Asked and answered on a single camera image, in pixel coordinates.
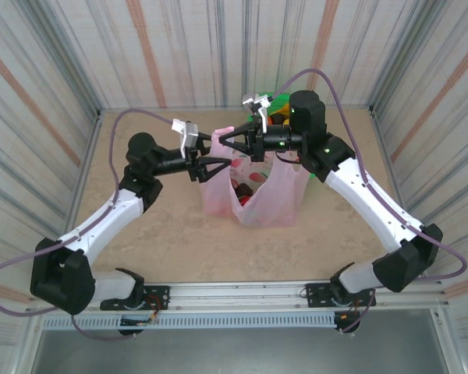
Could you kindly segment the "pink printed plastic bag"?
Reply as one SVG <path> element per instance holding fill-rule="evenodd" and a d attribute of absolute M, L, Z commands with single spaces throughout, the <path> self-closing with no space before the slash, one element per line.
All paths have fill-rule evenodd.
<path fill-rule="evenodd" d="M 252 228 L 293 226 L 310 173 L 301 166 L 280 161 L 273 152 L 262 162 L 223 146 L 219 137 L 232 126 L 216 129 L 211 134 L 212 157 L 228 158 L 231 166 L 200 185 L 206 214 L 235 217 L 242 225 Z M 253 197 L 241 206 L 234 188 L 245 183 L 253 190 Z"/>

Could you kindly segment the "green plastic basket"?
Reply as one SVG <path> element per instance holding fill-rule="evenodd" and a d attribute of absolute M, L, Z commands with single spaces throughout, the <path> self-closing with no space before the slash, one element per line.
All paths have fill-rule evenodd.
<path fill-rule="evenodd" d="M 289 117 L 289 95 L 290 93 L 284 93 L 283 95 L 276 97 L 273 94 L 266 93 L 267 95 L 272 95 L 272 102 L 271 106 L 268 109 L 268 116 L 274 113 L 282 113 L 287 118 Z M 276 157 L 287 164 L 291 164 L 293 166 L 301 166 L 303 167 L 297 157 L 297 153 L 294 151 L 286 151 L 286 152 L 273 152 L 276 154 Z"/>

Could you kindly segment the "grey metal sheet panel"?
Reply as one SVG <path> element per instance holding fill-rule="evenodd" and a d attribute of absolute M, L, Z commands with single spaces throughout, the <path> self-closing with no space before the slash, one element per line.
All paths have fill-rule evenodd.
<path fill-rule="evenodd" d="M 152 330 L 94 341 L 43 333 L 32 374 L 449 374 L 431 314 L 371 311 L 327 328 Z"/>

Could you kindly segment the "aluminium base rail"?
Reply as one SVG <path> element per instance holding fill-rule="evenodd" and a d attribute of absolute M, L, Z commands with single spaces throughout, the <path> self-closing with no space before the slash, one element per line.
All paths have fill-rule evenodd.
<path fill-rule="evenodd" d="M 309 309 L 308 280 L 168 283 L 170 312 L 289 312 Z M 372 309 L 444 309 L 449 307 L 438 281 L 414 282 L 402 292 L 375 291 Z"/>

